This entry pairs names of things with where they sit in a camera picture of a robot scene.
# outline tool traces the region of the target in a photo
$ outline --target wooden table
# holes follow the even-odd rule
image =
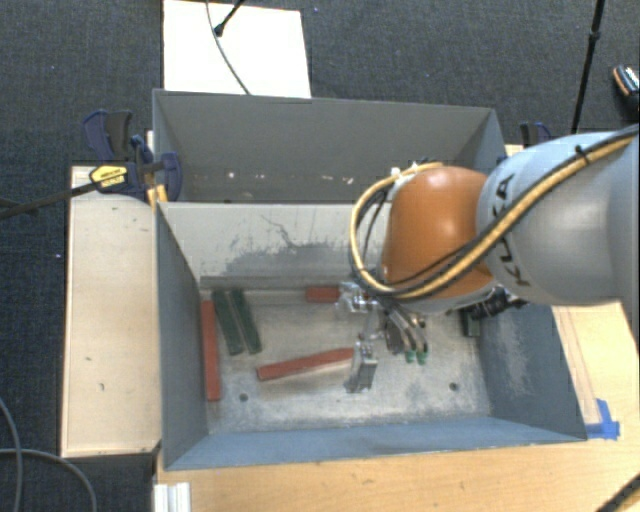
[[[640,471],[638,355],[618,305],[555,315],[573,325],[617,441],[169,473],[159,462],[158,482],[190,482],[194,512],[596,510]]]

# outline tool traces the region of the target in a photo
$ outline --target blue tape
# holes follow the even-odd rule
[[[598,404],[602,421],[600,423],[585,425],[587,436],[589,439],[611,439],[612,441],[616,441],[618,437],[620,437],[620,422],[611,419],[609,406],[605,400],[596,398],[596,403]]]

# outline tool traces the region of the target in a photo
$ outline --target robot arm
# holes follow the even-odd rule
[[[367,211],[392,194],[373,270],[357,232]],[[458,309],[497,287],[548,305],[621,300],[636,342],[637,246],[637,125],[533,146],[489,177],[414,166],[363,194],[350,231],[356,282],[387,309]]]

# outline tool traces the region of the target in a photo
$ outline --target red stick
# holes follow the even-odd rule
[[[216,309],[210,300],[200,304],[202,323],[202,353],[204,356],[204,380],[207,400],[215,402],[222,398],[220,369],[218,368],[218,340],[216,336]]]
[[[256,368],[256,373],[258,374],[258,380],[280,379],[282,377],[288,377],[289,375],[306,373],[340,361],[347,361],[351,359],[352,356],[352,348],[339,348],[299,359],[290,359],[289,361],[259,366]]]

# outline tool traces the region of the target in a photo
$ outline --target blue clamp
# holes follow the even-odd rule
[[[127,170],[124,181],[109,187],[97,187],[102,193],[123,194],[146,201],[151,185],[144,176],[154,174],[155,182],[163,184],[169,201],[177,201],[182,189],[182,167],[176,152],[164,153],[160,162],[154,163],[149,146],[140,135],[129,139],[128,128],[132,114],[129,111],[107,112],[97,110],[88,115],[82,125],[87,143],[101,163],[118,162]],[[134,150],[135,161],[128,157],[128,146]]]
[[[585,425],[589,439],[610,439],[616,441],[620,437],[620,422],[611,419],[609,406],[604,400],[596,398],[598,410],[602,421],[600,423]]]

